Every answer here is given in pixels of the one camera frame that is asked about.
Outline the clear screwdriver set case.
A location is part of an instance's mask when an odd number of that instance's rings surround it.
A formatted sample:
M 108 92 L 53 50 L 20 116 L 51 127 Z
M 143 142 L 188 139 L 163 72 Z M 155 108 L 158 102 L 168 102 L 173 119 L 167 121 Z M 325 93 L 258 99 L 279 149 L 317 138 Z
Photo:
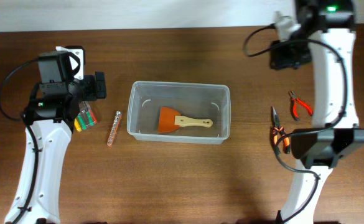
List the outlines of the clear screwdriver set case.
M 97 119 L 87 101 L 82 101 L 79 104 L 79 109 L 80 112 L 74 120 L 74 127 L 78 132 L 81 132 L 93 127 L 97 123 Z

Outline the orange black needle-nose pliers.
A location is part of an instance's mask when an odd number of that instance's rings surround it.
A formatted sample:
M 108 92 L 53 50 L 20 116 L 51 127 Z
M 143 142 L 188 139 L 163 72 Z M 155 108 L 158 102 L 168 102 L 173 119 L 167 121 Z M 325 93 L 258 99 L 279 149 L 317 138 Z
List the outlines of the orange black needle-nose pliers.
M 280 154 L 281 152 L 277 146 L 277 141 L 279 140 L 279 136 L 283 137 L 287 133 L 280 124 L 279 116 L 278 116 L 275 108 L 273 106 L 271 108 L 272 108 L 271 121 L 273 124 L 272 131 L 271 131 L 271 142 L 272 142 L 272 147 L 274 149 L 274 152 L 276 154 Z M 283 143 L 284 143 L 284 147 L 283 147 L 284 153 L 289 154 L 291 152 L 291 143 L 290 143 L 289 138 L 283 139 Z

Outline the orange scraper wooden handle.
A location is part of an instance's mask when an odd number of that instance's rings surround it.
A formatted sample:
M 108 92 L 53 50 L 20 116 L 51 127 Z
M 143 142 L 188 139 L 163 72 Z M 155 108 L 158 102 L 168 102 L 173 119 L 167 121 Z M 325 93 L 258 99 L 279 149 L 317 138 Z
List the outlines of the orange scraper wooden handle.
M 189 126 L 198 126 L 211 128 L 213 121 L 211 119 L 196 119 L 182 116 L 177 110 L 163 106 L 159 114 L 158 132 L 170 133 Z

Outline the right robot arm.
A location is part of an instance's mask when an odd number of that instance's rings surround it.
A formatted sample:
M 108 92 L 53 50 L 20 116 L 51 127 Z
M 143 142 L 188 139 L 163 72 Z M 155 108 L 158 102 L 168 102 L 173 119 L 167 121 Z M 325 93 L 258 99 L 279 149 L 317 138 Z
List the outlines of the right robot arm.
M 352 57 L 357 27 L 353 1 L 295 1 L 296 16 L 279 15 L 279 46 L 306 55 L 314 66 L 312 127 L 288 138 L 296 165 L 276 223 L 313 223 L 322 187 L 338 161 L 364 145 L 353 96 Z

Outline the clear plastic container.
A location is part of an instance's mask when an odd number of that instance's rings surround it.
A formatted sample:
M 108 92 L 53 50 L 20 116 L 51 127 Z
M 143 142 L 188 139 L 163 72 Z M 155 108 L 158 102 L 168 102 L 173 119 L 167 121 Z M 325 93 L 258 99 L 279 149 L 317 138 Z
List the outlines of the clear plastic container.
M 161 108 L 180 116 L 206 119 L 209 128 L 180 127 L 160 133 Z M 127 131 L 139 141 L 221 144 L 231 131 L 231 97 L 226 85 L 136 81 L 129 97 Z

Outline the orange socket rail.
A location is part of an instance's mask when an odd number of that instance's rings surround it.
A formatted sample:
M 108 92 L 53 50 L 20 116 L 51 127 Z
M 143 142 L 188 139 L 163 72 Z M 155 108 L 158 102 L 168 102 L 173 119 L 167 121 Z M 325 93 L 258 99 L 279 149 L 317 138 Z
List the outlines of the orange socket rail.
M 122 119 L 122 115 L 123 114 L 122 114 L 121 111 L 117 111 L 116 114 L 115 114 L 113 124 L 111 126 L 111 130 L 110 130 L 108 140 L 107 140 L 107 143 L 106 143 L 108 147 L 111 147 L 113 145 L 113 143 L 114 143 L 114 140 L 115 140 L 116 135 L 117 135 L 118 127 L 119 127 L 120 121 Z

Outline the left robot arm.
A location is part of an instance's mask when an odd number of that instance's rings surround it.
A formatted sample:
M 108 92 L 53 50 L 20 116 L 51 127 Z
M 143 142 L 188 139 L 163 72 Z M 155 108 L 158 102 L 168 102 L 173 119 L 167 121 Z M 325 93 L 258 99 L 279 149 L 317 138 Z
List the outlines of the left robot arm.
M 19 121 L 26 150 L 15 198 L 5 223 L 60 223 L 63 160 L 80 113 L 80 103 L 106 98 L 103 72 L 85 75 L 85 49 L 57 47 L 26 63 L 37 63 L 41 81 L 29 95 Z

